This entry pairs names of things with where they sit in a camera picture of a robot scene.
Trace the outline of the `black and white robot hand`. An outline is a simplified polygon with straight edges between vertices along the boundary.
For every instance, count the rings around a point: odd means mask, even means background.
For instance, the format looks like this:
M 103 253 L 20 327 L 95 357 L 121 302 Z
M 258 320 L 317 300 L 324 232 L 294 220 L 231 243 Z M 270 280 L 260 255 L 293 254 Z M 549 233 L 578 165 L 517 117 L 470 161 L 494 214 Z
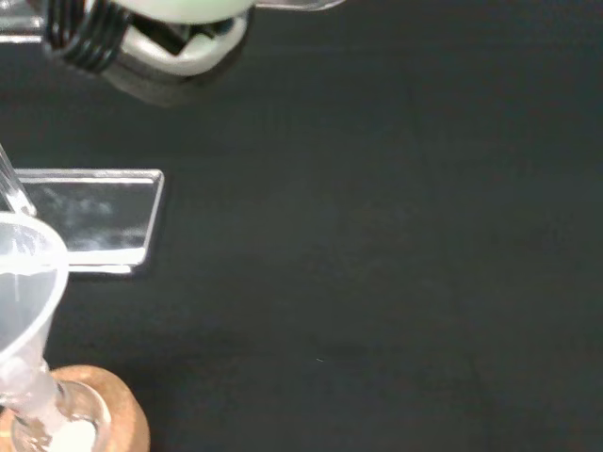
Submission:
M 46 56 L 152 105 L 187 102 L 230 70 L 253 1 L 32 1 Z

